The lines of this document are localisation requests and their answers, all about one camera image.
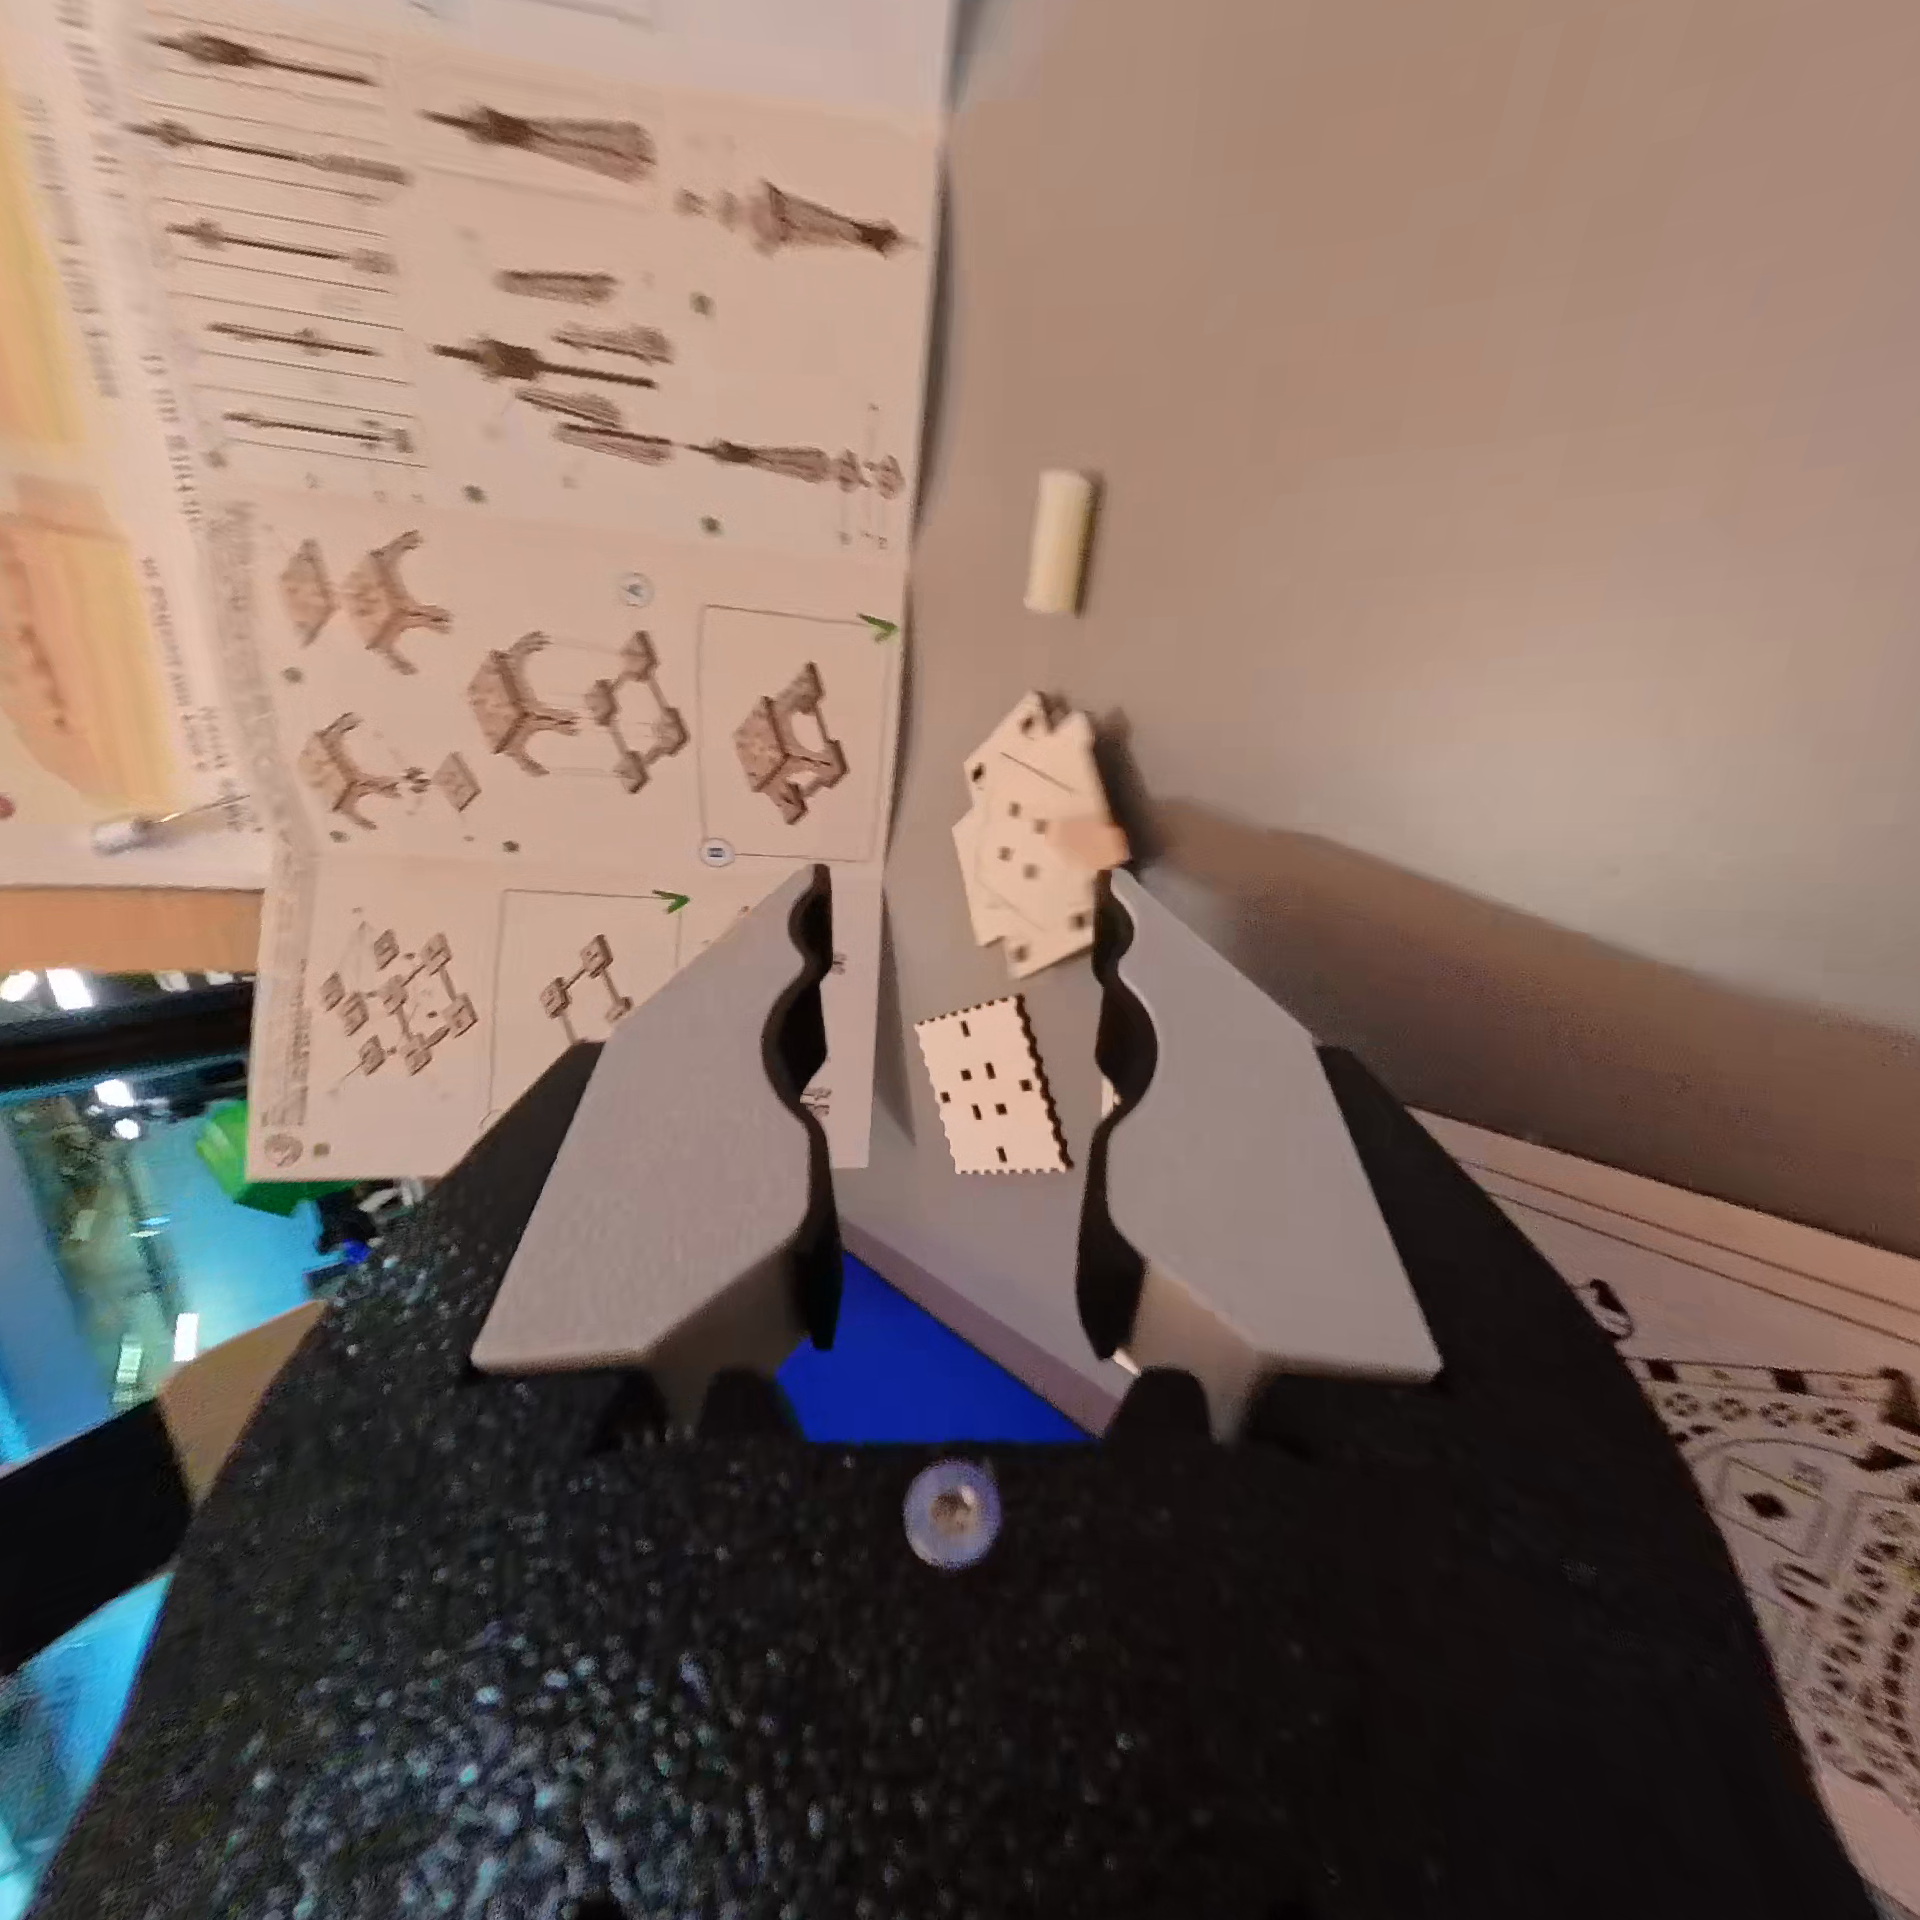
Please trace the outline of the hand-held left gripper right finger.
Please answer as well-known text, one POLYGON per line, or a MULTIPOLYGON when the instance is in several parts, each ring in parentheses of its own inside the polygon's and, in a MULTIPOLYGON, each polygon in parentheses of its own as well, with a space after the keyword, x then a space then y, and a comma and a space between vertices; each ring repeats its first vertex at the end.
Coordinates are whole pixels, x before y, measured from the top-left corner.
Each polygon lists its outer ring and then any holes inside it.
POLYGON ((1092 1354, 1198 1381, 1232 1436, 1276 1376, 1426 1385, 1441 1354, 1306 1026, 1154 898, 1095 892, 1074 1304, 1092 1354))

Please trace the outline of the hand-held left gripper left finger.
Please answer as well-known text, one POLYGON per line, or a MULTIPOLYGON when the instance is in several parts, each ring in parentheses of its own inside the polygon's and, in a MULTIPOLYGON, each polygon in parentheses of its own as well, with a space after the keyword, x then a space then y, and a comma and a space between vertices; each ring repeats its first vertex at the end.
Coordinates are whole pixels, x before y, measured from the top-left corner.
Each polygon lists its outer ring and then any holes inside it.
POLYGON ((826 1353, 840 1229, 825 1126, 831 877, 812 863, 601 1046, 470 1346, 481 1376, 640 1370, 672 1417, 716 1376, 826 1353))

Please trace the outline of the cross-shaped wooden piece diamond print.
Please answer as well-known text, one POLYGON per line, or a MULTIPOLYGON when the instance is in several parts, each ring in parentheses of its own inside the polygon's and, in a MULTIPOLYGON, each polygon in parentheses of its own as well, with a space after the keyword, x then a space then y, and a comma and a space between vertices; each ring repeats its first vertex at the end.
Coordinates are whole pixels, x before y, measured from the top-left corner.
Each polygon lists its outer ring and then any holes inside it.
POLYGON ((1024 692, 964 758, 964 791, 951 838, 976 944, 1015 981, 1085 953, 1096 877, 1130 854, 1092 720, 1024 692))

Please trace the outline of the grey desk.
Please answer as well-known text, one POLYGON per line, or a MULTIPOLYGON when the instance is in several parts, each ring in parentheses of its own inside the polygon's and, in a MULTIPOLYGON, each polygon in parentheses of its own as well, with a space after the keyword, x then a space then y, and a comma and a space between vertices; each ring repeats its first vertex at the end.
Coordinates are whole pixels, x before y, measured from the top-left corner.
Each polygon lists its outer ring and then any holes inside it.
POLYGON ((1077 1177, 912 1023, 961 756, 1400 1098, 1916 1255, 1916 4, 961 4, 847 1246, 1078 1424, 1077 1177), (1081 614, 1022 607, 1104 474, 1081 614))

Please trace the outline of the small serrated square wooden piece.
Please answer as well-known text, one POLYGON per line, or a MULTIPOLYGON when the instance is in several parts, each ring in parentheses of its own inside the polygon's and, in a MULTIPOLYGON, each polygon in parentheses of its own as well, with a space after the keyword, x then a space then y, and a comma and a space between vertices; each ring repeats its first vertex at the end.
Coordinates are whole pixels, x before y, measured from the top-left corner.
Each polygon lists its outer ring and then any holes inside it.
POLYGON ((913 1034, 958 1175, 1044 1177, 1072 1167, 1024 997, 926 1016, 913 1034))

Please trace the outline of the blue plastic bin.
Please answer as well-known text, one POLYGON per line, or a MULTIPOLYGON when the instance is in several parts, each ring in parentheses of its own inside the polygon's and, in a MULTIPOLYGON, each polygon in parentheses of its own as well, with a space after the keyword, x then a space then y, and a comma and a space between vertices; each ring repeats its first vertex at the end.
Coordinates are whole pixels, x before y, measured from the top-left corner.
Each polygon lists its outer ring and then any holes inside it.
POLYGON ((1089 1430, 863 1262, 844 1255, 831 1344, 775 1382, 820 1444, 1085 1444, 1089 1430))

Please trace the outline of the wooden puzzle sheet arch parts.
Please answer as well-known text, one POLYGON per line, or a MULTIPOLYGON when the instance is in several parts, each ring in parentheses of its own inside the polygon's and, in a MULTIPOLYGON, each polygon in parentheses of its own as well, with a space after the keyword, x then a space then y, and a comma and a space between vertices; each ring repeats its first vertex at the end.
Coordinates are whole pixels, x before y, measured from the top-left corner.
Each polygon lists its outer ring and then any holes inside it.
POLYGON ((1917 1900, 1917 1266, 1421 1116, 1583 1295, 1738 1570, 1885 1916, 1917 1900))

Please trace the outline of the black monitor on stand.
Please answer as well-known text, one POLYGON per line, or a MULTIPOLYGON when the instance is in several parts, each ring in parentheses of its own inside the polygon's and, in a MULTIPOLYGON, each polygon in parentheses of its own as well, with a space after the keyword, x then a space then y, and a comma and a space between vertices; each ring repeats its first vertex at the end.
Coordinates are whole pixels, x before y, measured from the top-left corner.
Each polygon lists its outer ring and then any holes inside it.
POLYGON ((193 1497, 157 1399, 2 1472, 2 1674, 165 1570, 193 1497))

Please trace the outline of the white tower instruction sheet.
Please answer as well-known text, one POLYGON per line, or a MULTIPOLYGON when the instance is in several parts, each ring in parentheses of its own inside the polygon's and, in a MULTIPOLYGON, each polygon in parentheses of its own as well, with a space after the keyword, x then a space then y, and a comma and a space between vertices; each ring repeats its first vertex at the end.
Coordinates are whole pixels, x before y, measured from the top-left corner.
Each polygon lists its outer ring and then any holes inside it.
POLYGON ((785 877, 872 1126, 953 4, 135 4, 277 837, 246 1165, 438 1175, 785 877))

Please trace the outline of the cream wax stick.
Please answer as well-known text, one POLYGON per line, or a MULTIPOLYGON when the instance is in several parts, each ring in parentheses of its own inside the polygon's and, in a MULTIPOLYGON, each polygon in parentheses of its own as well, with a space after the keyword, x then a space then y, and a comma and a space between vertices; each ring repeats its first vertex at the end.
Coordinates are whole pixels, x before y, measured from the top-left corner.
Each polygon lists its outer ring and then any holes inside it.
POLYGON ((1044 469, 1034 485, 1022 607, 1034 617, 1078 617, 1088 600, 1104 474, 1044 469))

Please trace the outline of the colour illustrated instruction sheet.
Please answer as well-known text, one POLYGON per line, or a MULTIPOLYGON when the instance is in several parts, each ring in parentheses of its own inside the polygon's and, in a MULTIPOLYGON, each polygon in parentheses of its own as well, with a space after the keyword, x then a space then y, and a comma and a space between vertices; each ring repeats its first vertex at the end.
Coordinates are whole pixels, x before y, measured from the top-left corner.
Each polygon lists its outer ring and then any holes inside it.
POLYGON ((5 4, 5 884, 255 892, 271 840, 226 701, 114 25, 114 4, 5 4))

